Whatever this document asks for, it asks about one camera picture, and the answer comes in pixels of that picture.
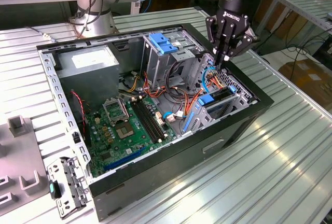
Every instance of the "blue pci slot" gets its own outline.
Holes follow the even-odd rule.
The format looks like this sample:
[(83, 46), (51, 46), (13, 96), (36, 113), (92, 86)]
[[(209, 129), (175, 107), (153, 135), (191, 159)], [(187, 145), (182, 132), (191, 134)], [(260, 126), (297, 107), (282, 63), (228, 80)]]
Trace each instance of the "blue pci slot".
[(146, 149), (146, 147), (143, 147), (142, 149), (134, 152), (133, 154), (130, 154), (129, 156), (126, 156), (125, 158), (121, 158), (120, 160), (118, 160), (114, 163), (110, 163), (110, 164), (104, 166), (104, 171), (112, 170), (124, 163), (129, 162), (130, 160), (133, 160), (133, 159), (139, 157), (142, 154), (142, 151), (145, 149)]

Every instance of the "yellow wire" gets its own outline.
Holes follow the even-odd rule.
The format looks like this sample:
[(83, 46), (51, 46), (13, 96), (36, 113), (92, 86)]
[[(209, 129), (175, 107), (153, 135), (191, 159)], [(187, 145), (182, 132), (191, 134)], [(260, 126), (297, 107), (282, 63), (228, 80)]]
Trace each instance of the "yellow wire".
[(138, 79), (138, 77), (135, 78), (134, 85), (132, 86), (131, 89), (129, 89), (129, 90), (127, 91), (128, 93), (131, 93), (132, 91), (135, 90), (135, 88), (136, 88), (136, 83), (137, 83), (137, 79)]

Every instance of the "green circuit board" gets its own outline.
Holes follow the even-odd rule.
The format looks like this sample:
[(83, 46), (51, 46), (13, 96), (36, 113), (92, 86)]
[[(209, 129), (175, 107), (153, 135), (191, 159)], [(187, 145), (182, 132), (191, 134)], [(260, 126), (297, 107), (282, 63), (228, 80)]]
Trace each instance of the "green circuit board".
[[(157, 121), (154, 113), (158, 110), (151, 98), (144, 98), (143, 103), (153, 110), (151, 115)], [(122, 162), (125, 159), (130, 161), (133, 155), (135, 157), (141, 156), (176, 139), (175, 132), (166, 123), (164, 128), (160, 127), (160, 130), (167, 137), (161, 143), (154, 144), (132, 109), (130, 102), (125, 102), (124, 106), (129, 115), (128, 122), (119, 121), (114, 126), (110, 124), (103, 107), (86, 115), (91, 136), (91, 146), (88, 146), (88, 150), (91, 156), (90, 170), (93, 177), (104, 174), (107, 171), (105, 168), (109, 165)], [(112, 113), (120, 114), (118, 109), (119, 107), (115, 104), (107, 107), (110, 115)]]

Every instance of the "motherboard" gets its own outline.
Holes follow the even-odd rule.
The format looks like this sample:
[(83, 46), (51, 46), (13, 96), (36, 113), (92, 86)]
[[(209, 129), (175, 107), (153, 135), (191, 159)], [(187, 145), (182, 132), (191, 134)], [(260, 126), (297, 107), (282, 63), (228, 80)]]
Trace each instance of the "motherboard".
[(127, 102), (112, 99), (98, 111), (86, 114), (93, 177), (176, 139), (169, 124), (162, 122), (158, 116), (156, 105), (148, 96)]

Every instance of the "table leg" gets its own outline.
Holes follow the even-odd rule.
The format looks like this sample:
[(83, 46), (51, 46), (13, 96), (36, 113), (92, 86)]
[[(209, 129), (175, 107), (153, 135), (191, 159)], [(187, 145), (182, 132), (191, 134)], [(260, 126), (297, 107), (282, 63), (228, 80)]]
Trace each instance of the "table leg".
[(299, 44), (299, 47), (301, 47), (302, 45), (304, 45), (310, 38), (311, 38), (311, 33), (315, 30), (316, 28), (316, 25), (311, 23), (311, 22), (308, 22), (310, 23), (310, 28), (306, 31), (306, 33), (303, 35), (303, 40), (302, 42)]
[(281, 22), (284, 20), (284, 18), (287, 16), (288, 13), (289, 9), (285, 8), (284, 11), (281, 13), (280, 17), (278, 18), (278, 20), (275, 22), (271, 32), (275, 31), (275, 29), (279, 27), (279, 25), (281, 24)]
[(288, 13), (290, 12), (290, 9), (285, 7), (284, 11), (280, 14), (278, 20), (275, 22), (273, 28), (271, 29), (271, 33), (273, 33), (282, 23), (282, 21), (284, 21), (285, 17), (288, 15)]
[(262, 31), (264, 30), (266, 24), (268, 23), (272, 13), (275, 10), (275, 7), (277, 5), (277, 3), (279, 2), (279, 0), (273, 0), (272, 4), (270, 5), (268, 11), (265, 13), (265, 16), (263, 17), (262, 21), (260, 22), (257, 30), (255, 31), (255, 33), (257, 35), (260, 35), (262, 33)]
[(140, 14), (141, 2), (131, 2), (130, 15)]

